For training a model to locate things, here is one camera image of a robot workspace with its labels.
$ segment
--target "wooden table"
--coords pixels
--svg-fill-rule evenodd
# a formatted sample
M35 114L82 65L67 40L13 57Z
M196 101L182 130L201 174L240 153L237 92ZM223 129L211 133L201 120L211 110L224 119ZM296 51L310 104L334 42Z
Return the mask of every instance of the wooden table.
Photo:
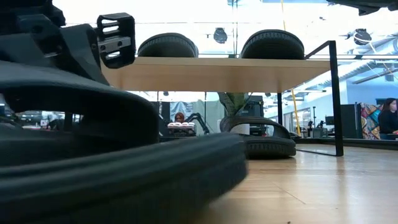
M330 70L328 60L138 57L105 78L128 91L282 93Z
M398 223L398 152L354 147L345 152L250 161L246 180L191 224Z

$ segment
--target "robotic arm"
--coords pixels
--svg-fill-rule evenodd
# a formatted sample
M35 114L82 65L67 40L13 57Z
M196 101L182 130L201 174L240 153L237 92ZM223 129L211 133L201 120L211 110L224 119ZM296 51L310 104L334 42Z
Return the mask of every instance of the robotic arm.
M210 134L209 129L207 128L205 122L203 121L203 119L201 118L200 113L193 113L191 114L189 117L186 118L185 122L192 122L193 120L197 120L201 126L201 128L203 129L203 132L205 134Z

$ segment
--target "black metal table leg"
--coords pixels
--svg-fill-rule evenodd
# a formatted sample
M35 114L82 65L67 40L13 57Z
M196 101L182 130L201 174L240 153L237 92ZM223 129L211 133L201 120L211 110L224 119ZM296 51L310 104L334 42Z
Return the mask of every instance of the black metal table leg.
M71 131L73 123L73 113L65 112L65 119L63 120L63 130Z
M312 55L315 55L317 52L321 51L325 47L329 46L329 55L330 55L330 73L331 73L331 95L333 97L333 116L335 122L335 146L336 153L335 154L327 154L317 151L307 151L298 149L298 151L303 152L311 152L315 154L327 155L327 156L343 156L343 128L341 125L341 103L340 103L340 81L338 77L338 63L337 63L337 49L336 49L336 41L329 40L315 49L313 52L309 53L305 59L310 58Z
M283 112L282 112L282 94L281 93L278 93L277 94L277 97L278 97L278 123L280 124L280 125L284 125L283 124Z

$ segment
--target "ceiling light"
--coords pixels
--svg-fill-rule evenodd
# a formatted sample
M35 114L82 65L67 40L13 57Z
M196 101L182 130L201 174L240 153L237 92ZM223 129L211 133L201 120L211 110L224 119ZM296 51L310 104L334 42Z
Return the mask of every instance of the ceiling light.
M346 40L350 37L354 37L354 43L356 45L366 45L372 41L372 37L366 32L366 29L356 29L354 32L348 33Z
M228 39L224 28L216 28L213 35L214 40L219 44L225 44Z

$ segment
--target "ceiling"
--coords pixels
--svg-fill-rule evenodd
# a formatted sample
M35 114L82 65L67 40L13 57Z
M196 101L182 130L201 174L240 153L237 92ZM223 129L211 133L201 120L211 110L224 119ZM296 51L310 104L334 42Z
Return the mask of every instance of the ceiling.
M285 0L282 13L279 0L240 0L234 8L228 2L231 0L100 0L93 5L91 1L54 0L69 25L95 25L100 14L127 12L137 23L137 45L159 33L179 32L191 38L202 54L238 54L250 35L263 29L284 29L284 20L286 30L302 40L306 53L326 40L336 40L338 53L346 54L357 45L344 35L358 28L367 28L373 40L398 31L398 11L380 10L359 17L357 9L329 6L326 1ZM225 44L212 38L217 27L228 34ZM320 54L328 54L327 49Z

